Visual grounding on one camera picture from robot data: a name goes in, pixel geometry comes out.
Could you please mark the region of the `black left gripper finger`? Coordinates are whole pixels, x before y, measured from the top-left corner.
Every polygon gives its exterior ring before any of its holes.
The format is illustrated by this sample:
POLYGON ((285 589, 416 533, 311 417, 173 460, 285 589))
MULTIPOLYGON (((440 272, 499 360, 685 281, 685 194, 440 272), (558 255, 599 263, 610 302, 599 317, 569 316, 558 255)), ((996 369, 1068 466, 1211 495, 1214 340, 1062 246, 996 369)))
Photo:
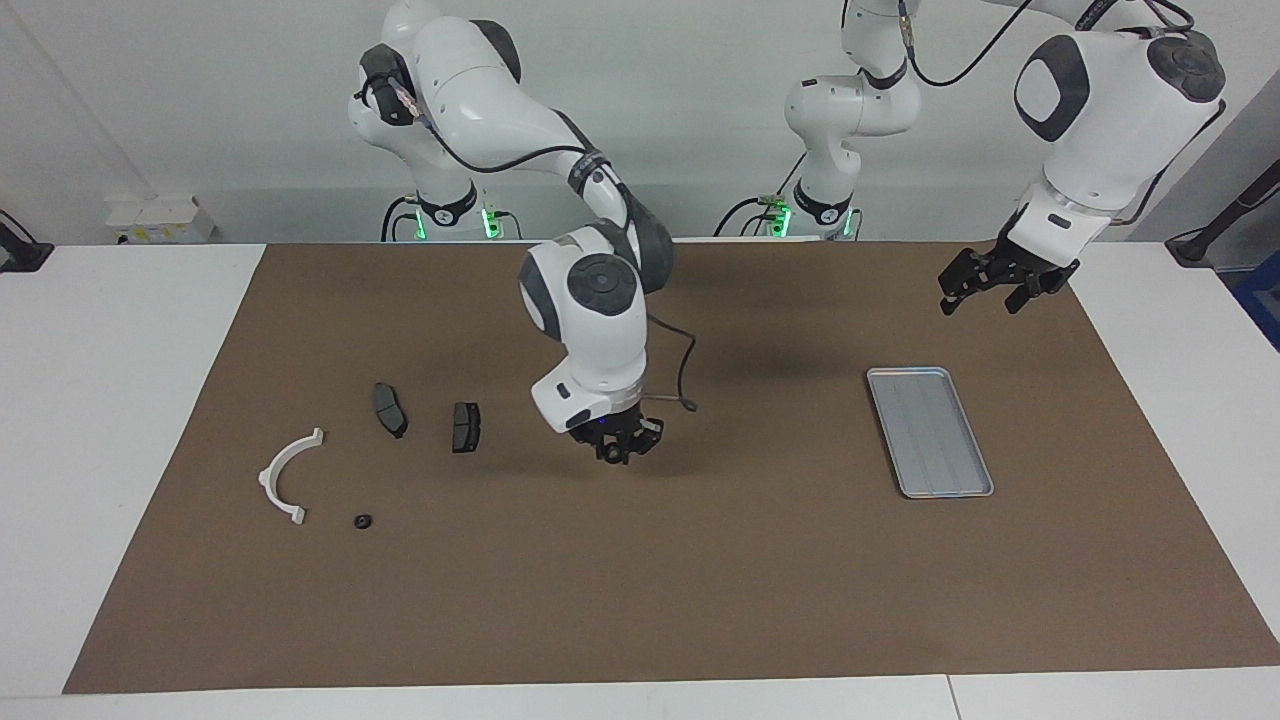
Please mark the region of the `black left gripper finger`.
POLYGON ((1064 287, 1064 272, 1046 272, 1027 275, 1023 282, 1005 299, 1004 306, 1010 315, 1016 315, 1032 300, 1043 295, 1055 295, 1064 287))
POLYGON ((965 299, 983 293, 991 287, 989 263, 991 259, 986 254, 977 252, 974 249, 964 249, 938 274, 942 314, 954 315, 965 299))

